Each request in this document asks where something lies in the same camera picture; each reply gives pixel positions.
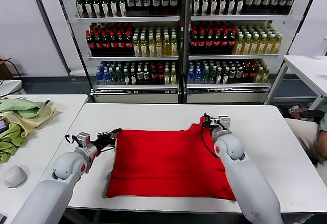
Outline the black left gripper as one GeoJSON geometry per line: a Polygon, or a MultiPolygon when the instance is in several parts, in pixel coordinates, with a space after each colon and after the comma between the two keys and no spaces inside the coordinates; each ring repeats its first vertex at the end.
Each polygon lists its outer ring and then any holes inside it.
{"type": "Polygon", "coordinates": [[[121,131],[121,128],[112,130],[111,132],[102,132],[97,135],[97,144],[99,146],[115,146],[116,135],[121,131]]]}

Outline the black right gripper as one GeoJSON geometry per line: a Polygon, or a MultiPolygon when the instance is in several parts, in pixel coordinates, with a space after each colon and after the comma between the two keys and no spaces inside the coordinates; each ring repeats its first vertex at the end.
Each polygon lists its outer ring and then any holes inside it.
{"type": "Polygon", "coordinates": [[[212,132],[216,133],[220,131],[219,118],[210,117],[209,115],[207,115],[207,113],[204,113],[203,117],[204,117],[203,128],[209,129],[211,133],[212,132]]]}

